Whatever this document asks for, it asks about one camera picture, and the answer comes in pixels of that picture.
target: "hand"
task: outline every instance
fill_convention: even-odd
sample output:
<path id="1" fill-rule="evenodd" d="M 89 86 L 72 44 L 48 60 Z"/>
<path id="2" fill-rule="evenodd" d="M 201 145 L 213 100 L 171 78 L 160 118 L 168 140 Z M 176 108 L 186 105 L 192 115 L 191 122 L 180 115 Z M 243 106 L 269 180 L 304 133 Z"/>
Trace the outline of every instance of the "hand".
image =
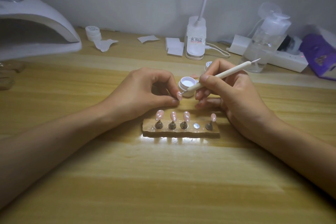
<path id="1" fill-rule="evenodd" d="M 243 136 L 255 141 L 262 132 L 260 130 L 267 128 L 277 117 L 265 105 L 246 72 L 234 73 L 223 80 L 214 76 L 234 66 L 224 59 L 212 62 L 199 79 L 205 88 L 196 91 L 195 99 L 199 103 L 195 107 L 220 107 Z M 220 98 L 208 98 L 211 93 Z"/>
<path id="2" fill-rule="evenodd" d="M 153 88 L 156 88 L 161 96 L 153 94 Z M 141 68 L 131 71 L 99 105 L 107 112 L 107 116 L 117 118 L 120 124 L 153 108 L 178 106 L 179 101 L 172 97 L 176 96 L 178 91 L 179 88 L 171 72 Z"/>

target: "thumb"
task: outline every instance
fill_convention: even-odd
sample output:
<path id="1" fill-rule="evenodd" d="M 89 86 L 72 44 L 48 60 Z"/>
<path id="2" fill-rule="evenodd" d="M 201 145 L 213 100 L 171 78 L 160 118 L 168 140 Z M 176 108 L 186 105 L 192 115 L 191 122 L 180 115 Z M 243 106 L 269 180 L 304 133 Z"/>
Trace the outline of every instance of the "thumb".
<path id="1" fill-rule="evenodd" d="M 209 90 L 220 95 L 221 98 L 228 99 L 233 97 L 233 88 L 216 76 L 202 74 L 199 78 L 199 82 Z"/>
<path id="2" fill-rule="evenodd" d="M 176 98 L 173 98 L 171 96 L 152 96 L 152 99 L 150 101 L 150 105 L 152 108 L 156 107 L 163 107 L 163 106 L 178 106 L 180 101 L 178 101 Z"/>

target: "purple pouch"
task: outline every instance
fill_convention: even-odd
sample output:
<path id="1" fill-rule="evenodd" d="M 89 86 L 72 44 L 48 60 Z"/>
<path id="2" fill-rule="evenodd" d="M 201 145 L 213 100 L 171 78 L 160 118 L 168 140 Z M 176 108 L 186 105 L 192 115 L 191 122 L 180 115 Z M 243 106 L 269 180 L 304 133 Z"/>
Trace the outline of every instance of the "purple pouch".
<path id="1" fill-rule="evenodd" d="M 299 49 L 318 77 L 336 81 L 336 50 L 323 36 L 306 35 Z"/>

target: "forearm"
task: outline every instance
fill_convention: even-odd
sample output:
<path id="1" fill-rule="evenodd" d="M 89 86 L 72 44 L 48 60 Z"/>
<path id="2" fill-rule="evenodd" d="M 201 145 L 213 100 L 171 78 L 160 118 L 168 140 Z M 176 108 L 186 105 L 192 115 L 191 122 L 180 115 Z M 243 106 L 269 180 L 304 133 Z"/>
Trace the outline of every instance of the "forearm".
<path id="1" fill-rule="evenodd" d="M 0 209 L 91 139 L 118 122 L 99 105 L 0 141 Z"/>
<path id="2" fill-rule="evenodd" d="M 278 120 L 256 141 L 336 198 L 336 148 Z"/>

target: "dotting tool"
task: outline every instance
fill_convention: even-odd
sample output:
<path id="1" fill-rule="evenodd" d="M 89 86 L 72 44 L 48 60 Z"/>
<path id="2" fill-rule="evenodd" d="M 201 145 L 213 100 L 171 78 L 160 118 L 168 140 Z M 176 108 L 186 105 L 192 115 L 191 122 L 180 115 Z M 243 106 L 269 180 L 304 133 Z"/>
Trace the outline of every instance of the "dotting tool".
<path id="1" fill-rule="evenodd" d="M 244 70 L 246 67 L 249 67 L 250 65 L 252 65 L 252 63 L 254 63 L 254 62 L 258 61 L 258 60 L 260 60 L 260 59 L 256 59 L 254 61 L 246 61 L 244 63 L 241 63 L 240 65 L 237 65 L 237 66 L 235 66 L 235 67 L 233 67 L 233 68 L 231 68 L 229 70 L 226 70 L 226 71 L 224 71 L 224 72 L 222 72 L 220 74 L 217 74 L 215 76 L 218 77 L 218 78 L 224 79 L 225 77 L 228 77 L 229 75 L 232 75 L 232 74 L 237 73 L 237 72 L 239 72 L 241 70 Z M 203 87 L 204 86 L 201 83 L 198 82 L 194 86 L 191 86 L 191 87 L 187 88 L 187 90 L 183 91 L 181 94 L 183 94 L 183 93 L 185 93 L 187 91 L 198 90 L 198 89 L 203 88 Z"/>

